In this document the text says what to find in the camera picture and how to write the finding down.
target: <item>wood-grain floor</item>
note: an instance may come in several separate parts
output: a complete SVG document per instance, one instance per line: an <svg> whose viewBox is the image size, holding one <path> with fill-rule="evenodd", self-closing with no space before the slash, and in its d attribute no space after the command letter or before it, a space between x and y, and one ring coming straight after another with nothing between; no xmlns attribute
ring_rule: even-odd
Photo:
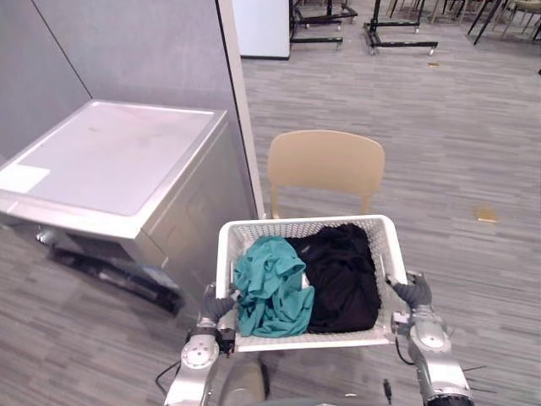
<svg viewBox="0 0 541 406"><path fill-rule="evenodd" d="M427 274L463 367L487 365L468 376L497 393L476 392L476 404L540 405L539 46L515 29L473 47L466 25L442 20L418 36L440 41L432 58L412 48L370 57L359 30L372 3L350 4L360 15L344 25L341 49L296 45L289 62L243 62L266 203L265 157L277 134L339 129L378 140L386 169L372 212L395 221L407 269ZM409 29L382 36L413 37ZM358 208L344 195L284 196L289 216ZM485 204L500 222L475 220L473 208ZM186 321L53 265L5 231L0 278L1 405L161 404L153 379L176 360ZM414 370L392 347L262 359L272 398L355 393L359 404L383 405L388 378L393 404L420 404Z"/></svg>

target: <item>chair backrest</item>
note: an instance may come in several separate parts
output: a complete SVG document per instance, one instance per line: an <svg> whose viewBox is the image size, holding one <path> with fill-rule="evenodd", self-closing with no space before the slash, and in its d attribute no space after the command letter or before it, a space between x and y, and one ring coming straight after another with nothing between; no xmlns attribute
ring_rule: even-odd
<svg viewBox="0 0 541 406"><path fill-rule="evenodd" d="M357 195L364 214L380 189L384 166L383 147L361 135L323 129L280 134L270 144L267 160L272 215L277 218L281 186Z"/></svg>

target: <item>laundry basket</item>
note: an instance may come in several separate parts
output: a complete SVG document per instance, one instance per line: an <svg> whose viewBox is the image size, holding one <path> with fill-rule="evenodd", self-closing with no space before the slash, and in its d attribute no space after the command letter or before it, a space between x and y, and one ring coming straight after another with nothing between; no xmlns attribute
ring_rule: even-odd
<svg viewBox="0 0 541 406"><path fill-rule="evenodd" d="M394 311L405 310L405 307L391 286L385 282L385 274L394 276L398 282L402 283L407 283L407 279L395 225L385 216L290 218L284 220L229 222L220 231L216 297L225 298L230 294L229 287L238 259L259 237L305 237L317 233L325 226L338 227L348 223L359 226L369 237L370 251L375 264L376 280L381 297L380 313L374 327L363 332L304 333L298 336L280 338L241 337L237 333L235 338L236 351L355 347L391 342L391 315Z"/></svg>

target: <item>white label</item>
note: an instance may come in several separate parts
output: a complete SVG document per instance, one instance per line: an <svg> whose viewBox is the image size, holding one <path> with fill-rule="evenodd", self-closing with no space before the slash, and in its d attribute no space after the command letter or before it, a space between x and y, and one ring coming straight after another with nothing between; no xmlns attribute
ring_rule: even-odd
<svg viewBox="0 0 541 406"><path fill-rule="evenodd" d="M0 172L0 189L10 192L28 193L48 174L49 169L29 167L12 163Z"/></svg>

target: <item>silver appliance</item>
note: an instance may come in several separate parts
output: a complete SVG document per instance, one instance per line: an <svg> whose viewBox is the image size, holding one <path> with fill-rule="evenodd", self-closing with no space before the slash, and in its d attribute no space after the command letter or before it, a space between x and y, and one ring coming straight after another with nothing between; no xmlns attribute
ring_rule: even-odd
<svg viewBox="0 0 541 406"><path fill-rule="evenodd" d="M226 112L91 101L0 169L0 223L177 290L192 316L220 227L255 217Z"/></svg>

